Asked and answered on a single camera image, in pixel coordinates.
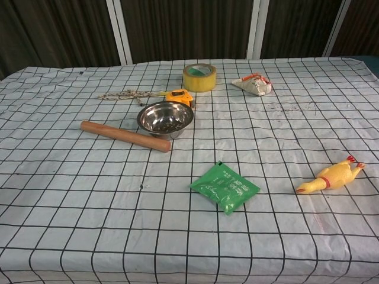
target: rubber chicken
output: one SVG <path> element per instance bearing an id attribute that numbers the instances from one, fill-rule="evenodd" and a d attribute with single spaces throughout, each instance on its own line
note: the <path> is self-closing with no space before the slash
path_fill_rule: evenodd
<path id="1" fill-rule="evenodd" d="M 300 194 L 308 194 L 313 191 L 321 191 L 323 189 L 336 189 L 349 182 L 352 182 L 357 174 L 365 167 L 365 164 L 358 163 L 356 168 L 350 169 L 350 164 L 355 162 L 353 156 L 349 156 L 346 160 L 334 164 L 331 167 L 323 169 L 317 178 L 311 182 L 301 184 L 296 192 Z"/>

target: black curtain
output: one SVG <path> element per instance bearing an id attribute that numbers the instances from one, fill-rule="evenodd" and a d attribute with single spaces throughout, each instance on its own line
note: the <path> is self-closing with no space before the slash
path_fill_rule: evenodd
<path id="1" fill-rule="evenodd" d="M 351 1 L 331 55 L 379 56 L 379 1 Z"/>
<path id="2" fill-rule="evenodd" d="M 342 0 L 270 0 L 261 58 L 322 56 Z"/>
<path id="3" fill-rule="evenodd" d="M 133 62 L 245 58 L 253 0 L 121 0 Z"/>
<path id="4" fill-rule="evenodd" d="M 105 0 L 0 1 L 0 79 L 27 66 L 119 64 Z"/>

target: stainless steel bowl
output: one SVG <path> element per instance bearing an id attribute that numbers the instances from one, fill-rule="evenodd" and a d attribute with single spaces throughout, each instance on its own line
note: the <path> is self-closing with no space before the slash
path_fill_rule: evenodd
<path id="1" fill-rule="evenodd" d="M 194 112 L 188 105 L 162 101 L 141 110 L 137 123 L 152 136 L 170 140 L 182 134 L 193 119 Z"/>

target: green packet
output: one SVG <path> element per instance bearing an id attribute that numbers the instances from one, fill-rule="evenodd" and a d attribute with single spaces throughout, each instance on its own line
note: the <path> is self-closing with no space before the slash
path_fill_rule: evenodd
<path id="1" fill-rule="evenodd" d="M 190 188 L 218 203 L 226 215 L 230 215 L 260 190 L 223 162 L 215 164 Z"/>

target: rolling pin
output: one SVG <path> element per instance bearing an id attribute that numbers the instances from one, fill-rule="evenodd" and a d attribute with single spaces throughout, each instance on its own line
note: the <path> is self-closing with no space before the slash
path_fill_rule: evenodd
<path id="1" fill-rule="evenodd" d="M 162 152 L 168 152 L 171 149 L 171 142 L 168 140 L 138 134 L 127 130 L 121 130 L 119 128 L 106 126 L 90 121 L 82 121 L 81 130 L 133 143 L 139 146 L 159 150 Z"/>

